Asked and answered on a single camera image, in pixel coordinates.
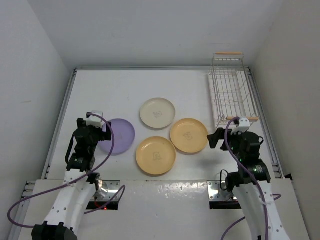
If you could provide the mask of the cream white plate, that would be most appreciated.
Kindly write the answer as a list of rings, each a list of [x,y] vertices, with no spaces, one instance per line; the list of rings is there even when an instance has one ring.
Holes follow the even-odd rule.
[[[151,98],[139,109],[142,122],[153,129],[168,127],[176,116],[175,106],[165,98]]]

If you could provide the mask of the purple plate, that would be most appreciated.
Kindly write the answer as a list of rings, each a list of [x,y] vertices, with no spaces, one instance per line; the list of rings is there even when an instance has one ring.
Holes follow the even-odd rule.
[[[115,136],[115,143],[111,155],[123,154],[132,146],[136,132],[134,126],[126,119],[114,118],[109,120]]]

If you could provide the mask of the yellow plate front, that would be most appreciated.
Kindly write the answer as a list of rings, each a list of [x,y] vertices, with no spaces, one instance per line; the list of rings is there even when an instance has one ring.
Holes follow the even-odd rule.
[[[136,149],[136,162],[146,174],[160,176],[169,172],[176,162],[176,148],[166,138],[152,136],[143,140]]]

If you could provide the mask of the yellow plate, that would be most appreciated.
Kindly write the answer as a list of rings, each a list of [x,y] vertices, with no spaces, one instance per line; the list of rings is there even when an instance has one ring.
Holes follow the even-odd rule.
[[[176,148],[166,138],[152,136],[143,140],[136,149],[136,162],[146,174],[160,176],[169,172],[176,162]]]
[[[208,130],[205,125],[194,118],[178,120],[170,130],[170,139],[180,151],[195,154],[202,151],[208,143]]]

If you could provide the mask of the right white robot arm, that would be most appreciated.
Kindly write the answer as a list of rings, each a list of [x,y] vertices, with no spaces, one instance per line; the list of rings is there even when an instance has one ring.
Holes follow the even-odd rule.
[[[251,238],[289,239],[275,203],[281,195],[272,192],[269,170],[260,158],[263,138],[250,131],[233,134],[230,129],[218,128],[207,139],[212,149],[222,140],[220,149],[229,152],[237,162],[238,170],[227,173],[222,189],[237,198]]]

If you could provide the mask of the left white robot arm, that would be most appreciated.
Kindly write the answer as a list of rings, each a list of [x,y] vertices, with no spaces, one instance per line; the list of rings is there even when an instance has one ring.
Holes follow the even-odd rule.
[[[65,155],[66,172],[63,186],[41,225],[32,229],[34,240],[75,240],[85,209],[99,190],[99,177],[93,167],[95,151],[100,141],[112,139],[110,125],[97,112],[77,119]]]

